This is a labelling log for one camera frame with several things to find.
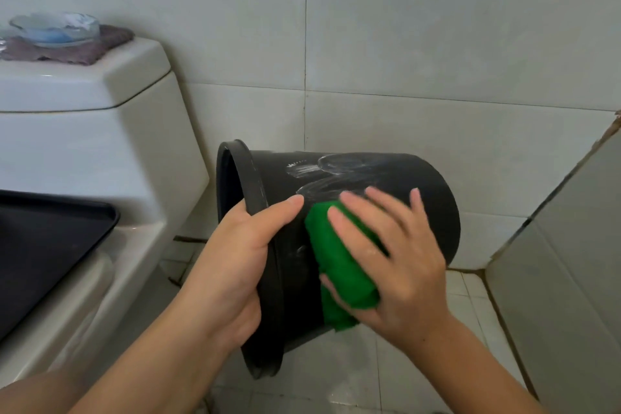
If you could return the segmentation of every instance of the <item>black bucket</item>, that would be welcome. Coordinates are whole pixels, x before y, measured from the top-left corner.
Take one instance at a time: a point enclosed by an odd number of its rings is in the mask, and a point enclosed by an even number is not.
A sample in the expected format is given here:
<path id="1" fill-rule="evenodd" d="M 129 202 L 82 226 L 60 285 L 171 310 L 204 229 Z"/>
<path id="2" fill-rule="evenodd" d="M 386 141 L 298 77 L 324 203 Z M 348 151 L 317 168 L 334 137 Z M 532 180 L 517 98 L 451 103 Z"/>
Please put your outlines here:
<path id="1" fill-rule="evenodd" d="M 216 187 L 218 219 L 246 200 L 249 214 L 304 196 L 302 211 L 270 242 L 258 285 L 261 324 L 244 344 L 246 365 L 255 379 L 273 376 L 283 354 L 326 332 L 319 273 L 304 219 L 317 202 L 334 200 L 341 191 L 362 194 L 374 185 L 404 203 L 418 187 L 431 230 L 448 265 L 457 252 L 460 218 L 453 193 L 430 164 L 410 154 L 351 152 L 249 151 L 239 139 L 218 150 Z"/>

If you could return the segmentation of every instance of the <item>white toilet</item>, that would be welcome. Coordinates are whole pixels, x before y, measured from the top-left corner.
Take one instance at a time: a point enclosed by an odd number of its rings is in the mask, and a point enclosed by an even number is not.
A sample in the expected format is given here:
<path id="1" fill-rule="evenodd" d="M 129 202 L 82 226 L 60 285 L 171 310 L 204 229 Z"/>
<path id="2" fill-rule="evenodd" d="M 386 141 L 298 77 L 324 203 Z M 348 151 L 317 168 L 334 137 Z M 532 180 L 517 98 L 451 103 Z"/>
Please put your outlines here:
<path id="1" fill-rule="evenodd" d="M 175 74 L 149 39 L 89 67 L 0 61 L 0 144 L 0 189 L 92 198 L 121 216 L 0 342 L 2 387 L 94 359 L 209 177 Z"/>

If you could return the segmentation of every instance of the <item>purple towel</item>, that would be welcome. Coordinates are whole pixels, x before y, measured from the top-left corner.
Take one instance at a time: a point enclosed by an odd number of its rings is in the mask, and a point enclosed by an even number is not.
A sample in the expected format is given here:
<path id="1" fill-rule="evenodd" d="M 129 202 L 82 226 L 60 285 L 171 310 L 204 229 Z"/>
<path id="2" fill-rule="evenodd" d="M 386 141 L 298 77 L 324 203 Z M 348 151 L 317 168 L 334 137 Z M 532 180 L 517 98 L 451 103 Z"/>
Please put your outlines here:
<path id="1" fill-rule="evenodd" d="M 24 38 L 9 38 L 6 42 L 6 49 L 0 52 L 0 59 L 55 60 L 66 64 L 93 65 L 106 52 L 134 39 L 134 32 L 128 28 L 101 25 L 99 32 L 99 38 L 93 41 L 65 48 L 41 48 Z"/>

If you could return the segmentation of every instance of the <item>toilet tank lid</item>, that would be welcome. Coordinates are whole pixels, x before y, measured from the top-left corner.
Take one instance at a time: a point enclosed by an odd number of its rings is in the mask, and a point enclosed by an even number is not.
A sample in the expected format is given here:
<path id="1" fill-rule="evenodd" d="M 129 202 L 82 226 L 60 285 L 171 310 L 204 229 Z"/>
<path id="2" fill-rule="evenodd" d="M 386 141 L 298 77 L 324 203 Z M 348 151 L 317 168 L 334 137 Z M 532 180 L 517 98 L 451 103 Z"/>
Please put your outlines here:
<path id="1" fill-rule="evenodd" d="M 157 41 L 136 38 L 90 66 L 0 60 L 0 112 L 70 112 L 112 108 L 170 71 Z"/>

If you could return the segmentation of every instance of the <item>hand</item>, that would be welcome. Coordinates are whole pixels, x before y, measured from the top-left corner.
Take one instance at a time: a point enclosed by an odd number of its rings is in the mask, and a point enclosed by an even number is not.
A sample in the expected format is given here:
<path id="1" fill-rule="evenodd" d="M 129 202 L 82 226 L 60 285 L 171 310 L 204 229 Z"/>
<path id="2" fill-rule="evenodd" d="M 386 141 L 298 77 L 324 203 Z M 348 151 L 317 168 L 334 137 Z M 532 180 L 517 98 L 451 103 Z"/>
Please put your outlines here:
<path id="1" fill-rule="evenodd" d="M 256 331 L 261 321 L 256 285 L 268 243 L 303 204 L 304 197 L 294 195 L 250 216 L 242 200 L 224 216 L 183 284 L 178 295 L 183 311 L 226 351 L 242 346 Z"/>
<path id="2" fill-rule="evenodd" d="M 321 280 L 337 303 L 412 357 L 452 319 L 446 305 L 446 262 L 429 227 L 418 189 L 410 193 L 411 208 L 372 187 L 366 196 L 371 201 L 343 192 L 340 200 L 378 235 L 389 259 L 336 207 L 330 208 L 328 219 L 377 285 L 379 305 L 370 310 L 349 308 L 328 277 L 322 275 Z"/>

